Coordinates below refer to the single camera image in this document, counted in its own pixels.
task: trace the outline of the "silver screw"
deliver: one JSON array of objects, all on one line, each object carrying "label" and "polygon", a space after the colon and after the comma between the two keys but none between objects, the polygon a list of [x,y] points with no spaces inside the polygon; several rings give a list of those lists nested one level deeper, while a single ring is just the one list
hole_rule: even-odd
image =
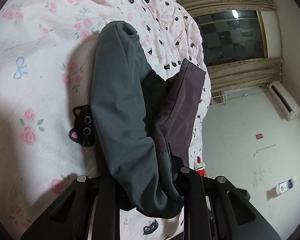
[{"label": "silver screw", "polygon": [[84,176],[84,175],[80,175],[79,177],[77,177],[77,181],[78,181],[78,182],[85,182],[86,179],[87,179],[87,177]]},{"label": "silver screw", "polygon": [[227,180],[226,180],[225,177],[220,176],[220,177],[217,178],[217,181],[218,181],[219,183],[226,183]]},{"label": "silver screw", "polygon": [[188,167],[182,167],[182,168],[180,169],[180,171],[181,171],[182,173],[189,173],[189,172],[190,172],[190,169],[189,169]]}]

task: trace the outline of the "blue bow print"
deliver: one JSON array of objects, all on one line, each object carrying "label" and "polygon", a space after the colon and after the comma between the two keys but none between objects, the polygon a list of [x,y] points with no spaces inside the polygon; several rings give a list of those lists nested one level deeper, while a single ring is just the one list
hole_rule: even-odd
[{"label": "blue bow print", "polygon": [[20,79],[22,77],[23,74],[27,74],[27,71],[22,71],[23,68],[28,67],[27,65],[23,65],[25,62],[25,58],[24,57],[19,57],[16,60],[16,66],[18,68],[17,72],[13,75],[14,79]]},{"label": "blue bow print", "polygon": [[83,10],[80,10],[80,11],[79,11],[79,14],[85,16],[85,14],[86,14],[87,12],[91,12],[91,10],[88,9],[88,8],[83,8]]}]

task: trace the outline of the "pink floral blanket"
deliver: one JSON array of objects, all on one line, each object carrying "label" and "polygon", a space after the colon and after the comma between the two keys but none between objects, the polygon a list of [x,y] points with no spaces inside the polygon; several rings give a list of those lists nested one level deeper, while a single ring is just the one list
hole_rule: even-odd
[{"label": "pink floral blanket", "polygon": [[[175,0],[8,0],[0,11],[0,220],[15,239],[78,175],[98,175],[91,78],[99,33],[114,20],[138,31],[162,78],[183,58],[206,70],[199,29]],[[190,165],[202,156],[210,95],[206,76]],[[122,211],[121,239],[169,239],[182,223],[183,213],[163,220]]]}]

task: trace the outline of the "white wall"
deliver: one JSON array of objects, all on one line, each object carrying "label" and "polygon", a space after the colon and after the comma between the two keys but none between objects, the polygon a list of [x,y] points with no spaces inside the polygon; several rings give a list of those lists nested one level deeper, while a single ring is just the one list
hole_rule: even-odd
[{"label": "white wall", "polygon": [[300,8],[294,0],[273,0],[282,38],[282,83],[300,105]]},{"label": "white wall", "polygon": [[281,57],[281,38],[275,11],[261,11],[266,31],[268,57]]},{"label": "white wall", "polygon": [[[206,171],[247,189],[251,203],[287,239],[300,223],[300,117],[290,122],[282,119],[269,93],[261,88],[227,95],[239,98],[228,100],[225,106],[211,106],[203,120]],[[256,140],[259,133],[264,138]],[[256,152],[271,145],[275,146]],[[294,176],[296,187],[268,199],[276,184]]]}]

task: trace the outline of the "gray fabric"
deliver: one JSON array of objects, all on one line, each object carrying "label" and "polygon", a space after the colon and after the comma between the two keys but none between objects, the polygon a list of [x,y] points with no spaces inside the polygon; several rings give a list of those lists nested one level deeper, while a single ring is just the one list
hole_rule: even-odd
[{"label": "gray fabric", "polygon": [[141,83],[149,73],[153,72],[136,30],[122,21],[106,25],[96,53],[91,110],[109,171],[138,211],[149,217],[173,218],[183,201],[172,184],[170,159],[165,154],[159,156],[164,167],[159,177],[154,141],[147,137],[153,118],[148,129],[144,122]]}]

